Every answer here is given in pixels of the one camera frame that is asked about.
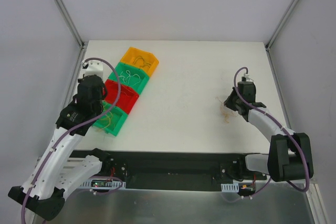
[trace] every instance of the gray wall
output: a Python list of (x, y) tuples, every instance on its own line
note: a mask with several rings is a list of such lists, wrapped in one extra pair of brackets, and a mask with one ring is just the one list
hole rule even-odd
[(291, 0), (63, 0), (83, 40), (267, 42)]
[(270, 53), (289, 121), (311, 137), (315, 175), (336, 223), (336, 0), (302, 0)]
[(53, 0), (0, 0), (0, 217), (19, 223), (7, 197), (45, 150), (79, 47)]

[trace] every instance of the wall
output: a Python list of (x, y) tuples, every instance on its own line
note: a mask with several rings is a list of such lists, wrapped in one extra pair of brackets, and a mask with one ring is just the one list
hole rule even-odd
[(45, 150), (79, 54), (53, 0), (0, 0), (0, 216), (19, 223), (7, 197)]
[(293, 129), (311, 137), (315, 175), (336, 223), (336, 0), (301, 0), (271, 48)]
[(263, 41), (291, 0), (63, 0), (83, 40)]

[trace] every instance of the table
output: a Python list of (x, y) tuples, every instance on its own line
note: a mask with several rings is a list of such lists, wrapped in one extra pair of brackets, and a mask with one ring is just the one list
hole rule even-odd
[[(91, 40), (85, 58), (116, 66), (129, 47), (160, 61), (119, 135), (90, 128), (77, 150), (268, 153), (269, 142), (241, 116), (225, 123), (220, 101), (230, 95), (233, 77), (249, 68), (263, 102), (281, 122), (285, 118), (264, 44), (261, 42)], [(104, 66), (104, 81), (111, 70)]]

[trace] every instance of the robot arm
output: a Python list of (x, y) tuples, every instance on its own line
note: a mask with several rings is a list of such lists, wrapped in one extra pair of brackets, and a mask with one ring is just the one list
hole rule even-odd
[[(111, 174), (111, 157), (99, 149), (94, 149), (72, 171), (60, 175), (70, 154), (95, 121), (86, 122), (103, 112), (102, 100), (107, 95), (102, 81), (102, 64), (93, 60), (85, 63), (83, 67), (86, 71), (79, 80), (77, 94), (61, 111), (53, 137), (40, 162), (22, 186), (12, 187), (8, 193), (10, 198), (48, 221), (59, 214), (65, 200), (85, 180), (95, 174)], [(66, 135), (79, 124), (82, 126)]]
[(285, 129), (302, 149), (311, 178), (313, 176), (313, 163), (308, 136), (304, 133), (296, 133), (286, 127), (280, 127), (270, 116), (267, 116), (270, 113), (263, 103), (256, 102), (256, 86), (249, 80), (247, 75), (244, 75), (242, 81), (238, 82), (237, 90), (245, 101), (260, 111), (244, 103), (234, 87), (231, 95), (224, 102), (224, 106), (233, 111), (238, 111), (246, 122), (254, 125), (270, 142), (268, 155), (249, 154), (246, 156), (246, 168), (268, 174), (276, 182), (305, 179), (305, 170), (298, 149), (284, 132)]

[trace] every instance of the gray floor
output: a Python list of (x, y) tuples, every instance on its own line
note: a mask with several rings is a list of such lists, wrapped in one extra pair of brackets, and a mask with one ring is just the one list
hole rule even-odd
[(237, 198), (192, 191), (120, 190), (108, 196), (74, 192), (48, 223), (314, 223), (306, 195), (287, 184), (270, 184), (252, 200), (228, 203), (223, 197)]

